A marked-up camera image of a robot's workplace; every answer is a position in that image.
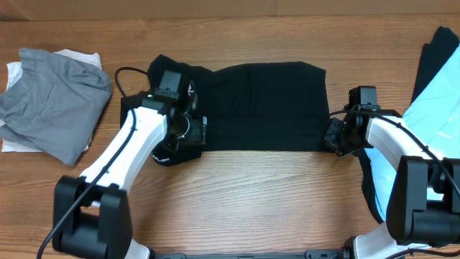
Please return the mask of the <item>black Sydrogen garment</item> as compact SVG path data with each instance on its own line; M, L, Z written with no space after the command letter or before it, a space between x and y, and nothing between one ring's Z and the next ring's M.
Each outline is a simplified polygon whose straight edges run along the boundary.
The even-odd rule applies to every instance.
M164 145L153 160L172 166L199 158L204 151L269 150L330 152L323 143L330 122L326 71L304 62L253 63L219 71L179 63L164 55L147 71L158 86L164 71L187 76L198 96L197 112L207 119L206 145Z

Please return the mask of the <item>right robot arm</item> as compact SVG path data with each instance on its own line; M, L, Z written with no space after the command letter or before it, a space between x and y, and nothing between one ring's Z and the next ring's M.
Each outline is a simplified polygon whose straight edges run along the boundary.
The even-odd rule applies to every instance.
M371 232L350 237L338 258L404 258L416 253L444 258L459 252L459 160L436 154L394 110L356 105L333 117L325 145L338 156L378 149L396 171L386 220Z

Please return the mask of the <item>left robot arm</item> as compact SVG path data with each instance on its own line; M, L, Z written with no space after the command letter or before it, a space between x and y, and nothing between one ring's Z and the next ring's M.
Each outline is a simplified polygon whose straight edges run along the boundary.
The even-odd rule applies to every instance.
M205 143L206 120L196 114L194 91L158 91L133 96L118 134L79 177L63 176L55 186L54 250L77 258L154 258L152 248L133 238L128 195L154 149L169 163L183 150Z

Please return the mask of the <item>light blue garment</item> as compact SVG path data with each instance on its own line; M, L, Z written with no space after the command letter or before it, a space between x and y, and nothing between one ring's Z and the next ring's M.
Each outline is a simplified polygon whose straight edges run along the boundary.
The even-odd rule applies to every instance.
M417 138L447 158L459 157L459 49L409 106L403 115ZM366 149L370 159L379 221L384 221L396 171L376 148Z

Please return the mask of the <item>black garment under blue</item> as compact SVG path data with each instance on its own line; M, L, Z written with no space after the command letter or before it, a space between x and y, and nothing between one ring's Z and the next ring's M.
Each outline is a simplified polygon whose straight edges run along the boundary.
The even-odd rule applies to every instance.
M420 54L415 86L410 103L413 103L418 98L458 46L459 37L448 27L439 27L431 42L424 44ZM358 158L363 172L362 191L364 198L366 199L371 215L380 224L383 220L375 201L371 160L364 149L358 152Z

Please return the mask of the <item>grey folded garment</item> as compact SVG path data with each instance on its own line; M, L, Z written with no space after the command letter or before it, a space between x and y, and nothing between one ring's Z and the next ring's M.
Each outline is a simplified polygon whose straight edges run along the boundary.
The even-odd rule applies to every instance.
M95 65L22 48L22 77L1 94L1 138L75 165L111 97Z

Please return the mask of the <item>white folded garment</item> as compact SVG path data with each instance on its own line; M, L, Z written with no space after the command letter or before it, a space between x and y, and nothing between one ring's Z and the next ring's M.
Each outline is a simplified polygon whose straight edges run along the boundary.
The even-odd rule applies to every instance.
M100 69L102 69L102 62L101 57L98 53L94 54L85 54L76 52L73 50L60 50L55 52L55 54L62 55L68 58L72 58L74 60L78 60L80 62L88 63L94 65ZM21 77L22 77L22 63L20 61L8 63L7 65L8 70L8 80L6 82L6 90L8 91ZM3 153L12 153L12 152L19 152L19 153L39 153L39 150L35 150L30 147L26 147L21 145L17 142L12 142L8 140L3 140L3 145L1 151Z

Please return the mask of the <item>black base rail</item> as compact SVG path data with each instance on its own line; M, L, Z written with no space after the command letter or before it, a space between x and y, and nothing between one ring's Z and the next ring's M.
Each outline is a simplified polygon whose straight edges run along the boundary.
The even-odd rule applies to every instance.
M187 255L185 253L156 253L151 250L150 259L353 259L353 252L345 247L340 249L313 249L302 253L233 253Z

